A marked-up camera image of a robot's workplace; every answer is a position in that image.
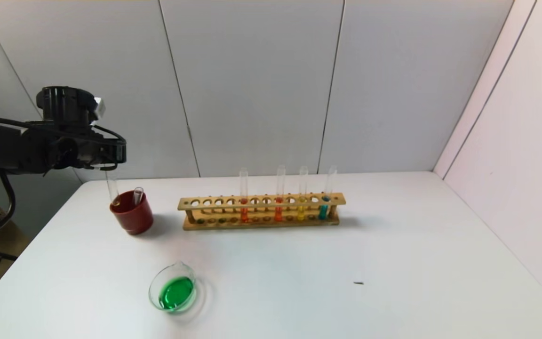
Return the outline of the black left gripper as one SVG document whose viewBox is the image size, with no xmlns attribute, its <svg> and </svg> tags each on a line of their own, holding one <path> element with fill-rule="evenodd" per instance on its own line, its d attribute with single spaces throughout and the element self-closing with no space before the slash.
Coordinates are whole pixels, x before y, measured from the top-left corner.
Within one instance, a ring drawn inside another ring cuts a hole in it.
<svg viewBox="0 0 542 339">
<path fill-rule="evenodd" d="M 97 166 L 99 171 L 114 171 L 126 162 L 126 146 L 110 139 L 81 141 L 81 165 Z"/>
</svg>

